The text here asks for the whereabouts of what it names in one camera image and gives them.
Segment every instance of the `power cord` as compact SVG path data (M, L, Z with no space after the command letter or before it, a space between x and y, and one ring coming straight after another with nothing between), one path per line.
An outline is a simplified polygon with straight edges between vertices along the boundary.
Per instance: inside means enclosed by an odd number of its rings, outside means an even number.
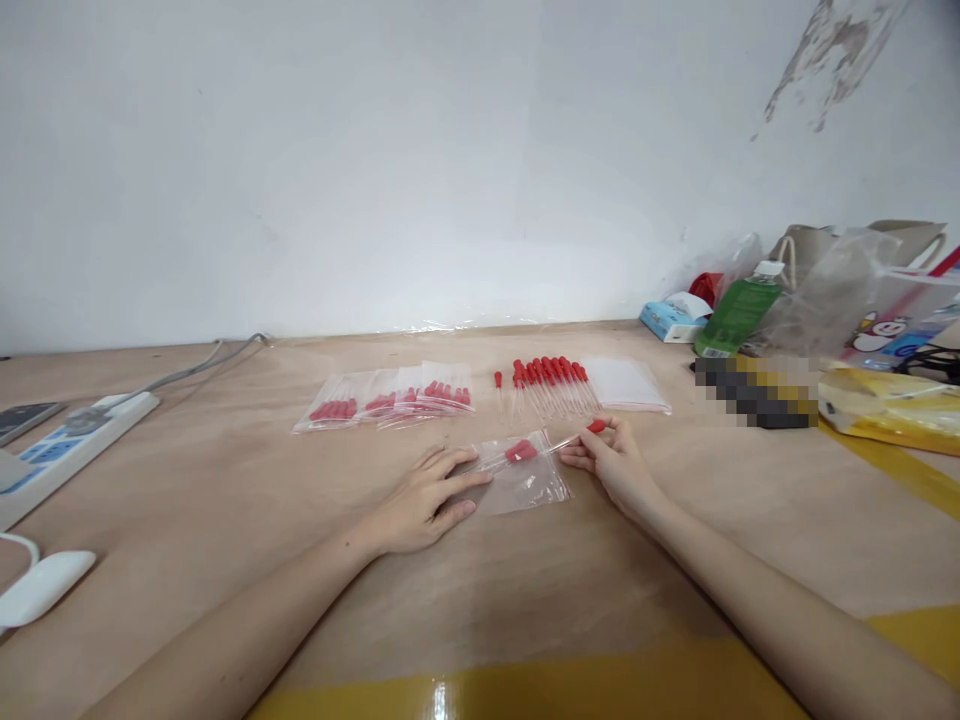
M30 553L30 567L40 562L40 547L33 541L13 533L0 533L0 540L9 540L10 542L23 545ZM0 627L0 636L4 635L10 628Z
M188 378L191 375L196 375L204 370L209 370L217 365L222 365L223 363L227 362L227 360L235 358L237 355L246 350L250 343L252 343L254 340L260 340L265 344L269 344L269 340L267 339L266 335L263 333L254 333L243 345L234 350L232 353L214 361L213 358L216 357L217 353L220 351L220 348L223 347L223 340L218 339L216 341L217 345L213 349L213 352L211 352L203 362L198 363L191 368L171 373L170 375L162 377L159 380L154 380L152 383L144 385L139 390L134 390L132 393L127 393L122 398L115 400L109 405L93 405L91 407L74 410L72 413L67 415L67 419L63 424L64 428L66 429L66 434L86 435L87 433L91 433L100 426L107 424L107 421L110 419L110 411L118 405L122 405L123 403L127 402L127 400L131 400L141 393L156 390L164 385L169 385L170 383L177 382L178 380Z
M936 370L947 376L944 382L948 385L960 385L960 350L932 343L927 343L926 347L931 349L918 350L893 371L901 375L913 375L912 370Z

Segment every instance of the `white mouse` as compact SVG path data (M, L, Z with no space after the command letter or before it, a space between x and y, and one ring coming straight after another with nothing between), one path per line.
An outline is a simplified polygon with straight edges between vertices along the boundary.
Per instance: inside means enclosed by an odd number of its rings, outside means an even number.
M0 628L20 627L41 618L87 574L96 560L97 556L88 550L45 557L0 595Z

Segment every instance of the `smartphone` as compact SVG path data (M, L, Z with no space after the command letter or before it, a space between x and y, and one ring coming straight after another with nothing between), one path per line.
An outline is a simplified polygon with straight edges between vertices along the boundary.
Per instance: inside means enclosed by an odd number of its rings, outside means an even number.
M38 403L17 405L0 412L0 447L53 417L65 407L63 403Z

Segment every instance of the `left hand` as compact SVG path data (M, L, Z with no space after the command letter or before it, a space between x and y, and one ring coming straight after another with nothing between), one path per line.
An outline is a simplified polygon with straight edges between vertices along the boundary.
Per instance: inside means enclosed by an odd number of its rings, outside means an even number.
M460 463L477 459L470 448L431 447L401 478L396 489L368 513L358 530L379 553L408 553L433 545L477 509L471 500L460 500L443 512L443 503L454 495L486 485L490 473L470 473L447 479Z

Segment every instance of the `power strip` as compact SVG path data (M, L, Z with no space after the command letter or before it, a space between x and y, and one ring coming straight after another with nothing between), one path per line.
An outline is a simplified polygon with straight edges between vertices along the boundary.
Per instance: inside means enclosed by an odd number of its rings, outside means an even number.
M108 405L123 395L105 397L94 405ZM46 500L57 488L127 430L160 404L150 393L140 393L109 412L110 420L87 435L68 436L61 426L18 456L36 466L25 478L0 491L0 532L16 525L28 512Z

